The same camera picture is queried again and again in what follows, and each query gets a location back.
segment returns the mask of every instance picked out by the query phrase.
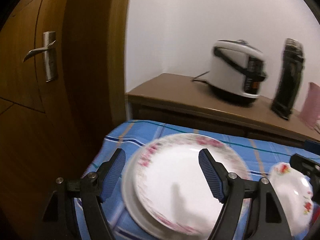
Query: metal bolt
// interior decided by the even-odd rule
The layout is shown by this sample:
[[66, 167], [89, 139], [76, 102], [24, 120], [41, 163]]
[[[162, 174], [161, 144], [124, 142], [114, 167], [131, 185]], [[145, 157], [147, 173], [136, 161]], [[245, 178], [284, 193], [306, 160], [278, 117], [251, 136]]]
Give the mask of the metal bolt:
[[261, 179], [261, 182], [262, 182], [263, 184], [268, 184], [268, 183], [269, 183], [269, 180], [268, 180], [267, 178], [262, 178], [262, 179]]
[[97, 177], [97, 173], [94, 171], [91, 171], [88, 173], [88, 178], [89, 179], [94, 179], [95, 177]]
[[237, 177], [237, 174], [235, 174], [234, 172], [230, 172], [228, 176], [230, 179], [235, 179]]
[[63, 182], [63, 178], [62, 177], [59, 177], [56, 179], [56, 183], [57, 184], [61, 184]]

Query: white rice cooker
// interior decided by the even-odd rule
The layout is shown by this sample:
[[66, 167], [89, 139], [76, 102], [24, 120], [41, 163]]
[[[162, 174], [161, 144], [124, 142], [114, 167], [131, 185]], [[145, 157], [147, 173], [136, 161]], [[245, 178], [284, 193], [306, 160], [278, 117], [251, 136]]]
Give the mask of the white rice cooker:
[[212, 52], [212, 68], [206, 78], [212, 91], [233, 103], [254, 102], [260, 83], [267, 78], [263, 53], [244, 40], [217, 41]]

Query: plate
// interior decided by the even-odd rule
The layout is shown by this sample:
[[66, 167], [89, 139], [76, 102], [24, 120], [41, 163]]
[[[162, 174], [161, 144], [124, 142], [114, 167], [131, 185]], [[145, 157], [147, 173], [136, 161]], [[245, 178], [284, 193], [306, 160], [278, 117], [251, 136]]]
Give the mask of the plate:
[[291, 235], [298, 235], [309, 226], [312, 218], [312, 187], [306, 177], [291, 168], [289, 163], [272, 166], [269, 180], [282, 205]]
[[[250, 179], [240, 156], [226, 144], [199, 134], [174, 134], [139, 151], [134, 187], [144, 209], [162, 225], [187, 235], [209, 235], [222, 204], [212, 196], [199, 165], [207, 148], [228, 172]], [[244, 200], [243, 209], [250, 200]]]
[[147, 233], [161, 240], [205, 240], [208, 237], [186, 236], [185, 234], [175, 232], [156, 221], [141, 205], [137, 198], [132, 175], [134, 174], [135, 163], [139, 153], [134, 154], [124, 168], [122, 175], [122, 198], [124, 204], [130, 213], [132, 219]]

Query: black bottle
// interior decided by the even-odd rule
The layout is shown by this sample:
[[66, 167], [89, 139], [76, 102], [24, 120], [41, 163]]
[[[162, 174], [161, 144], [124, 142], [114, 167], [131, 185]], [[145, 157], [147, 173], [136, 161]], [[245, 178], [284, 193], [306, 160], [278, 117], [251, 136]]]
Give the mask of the black bottle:
[[297, 97], [303, 70], [302, 44], [293, 39], [285, 41], [283, 65], [277, 93], [271, 110], [285, 120], [289, 120], [292, 106]]

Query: pink bag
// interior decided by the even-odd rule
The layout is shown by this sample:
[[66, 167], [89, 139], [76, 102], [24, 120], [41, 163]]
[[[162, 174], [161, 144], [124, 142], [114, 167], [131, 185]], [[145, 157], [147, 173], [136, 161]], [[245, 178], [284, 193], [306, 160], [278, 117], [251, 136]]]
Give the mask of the pink bag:
[[309, 82], [309, 91], [299, 118], [311, 129], [314, 128], [320, 115], [320, 87]]

